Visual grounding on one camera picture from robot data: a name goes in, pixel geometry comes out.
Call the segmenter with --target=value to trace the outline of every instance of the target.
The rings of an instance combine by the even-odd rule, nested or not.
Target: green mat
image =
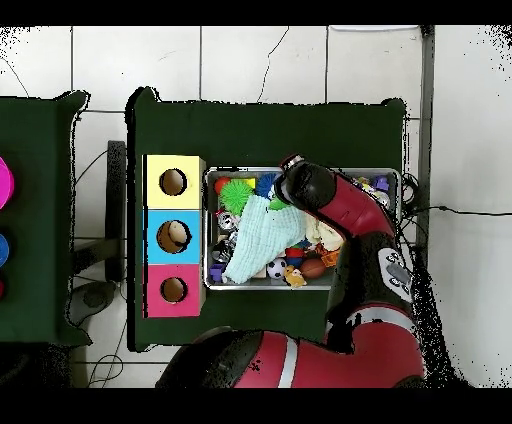
[[[300,153],[331,167],[401,171],[404,117],[399,99],[381,105],[172,103],[159,101],[150,88],[138,89],[126,108],[128,181],[135,181],[128,187],[128,254],[135,261],[128,272],[129,281],[135,278],[128,293],[133,301],[128,312],[130,349],[190,343],[221,325],[319,341],[328,296],[325,291],[209,291],[200,317],[143,319],[143,154],[197,155],[207,166],[277,166]]]
[[[86,334],[67,324],[71,267],[71,135],[83,92],[54,100],[0,98],[0,156],[15,191],[0,210],[11,252],[0,268],[0,342],[81,345]]]

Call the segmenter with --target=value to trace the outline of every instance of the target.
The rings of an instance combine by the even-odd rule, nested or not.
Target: circular hole
[[[179,169],[168,169],[160,175],[160,189],[169,196],[179,196],[187,188],[187,177]]]
[[[187,296],[187,285],[181,278],[167,278],[162,281],[160,294],[166,302],[178,303]]]
[[[160,249],[167,253],[183,252],[191,239],[192,235],[188,227],[181,221],[164,222],[156,234]]]

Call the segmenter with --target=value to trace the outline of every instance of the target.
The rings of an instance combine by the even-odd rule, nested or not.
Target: small football
[[[284,269],[286,261],[282,258],[276,258],[267,265],[267,272],[270,278],[274,280],[282,280],[284,278]]]
[[[322,260],[320,258],[314,258],[306,259],[300,267],[300,272],[306,279],[315,279],[321,277],[325,269],[325,264]]]

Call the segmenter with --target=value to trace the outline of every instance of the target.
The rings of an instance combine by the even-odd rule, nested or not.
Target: white towel
[[[269,210],[269,203],[270,200],[253,195],[244,207],[235,251],[223,273],[236,284],[245,283],[284,249],[304,239],[304,212],[293,206]]]

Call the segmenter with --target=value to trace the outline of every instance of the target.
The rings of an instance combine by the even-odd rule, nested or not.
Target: red ball
[[[217,193],[217,195],[219,195],[220,191],[222,190],[222,187],[224,187],[224,185],[226,185],[230,181],[231,181],[231,178],[229,178],[229,177],[217,178],[217,180],[215,181],[215,185],[214,185],[215,193]]]

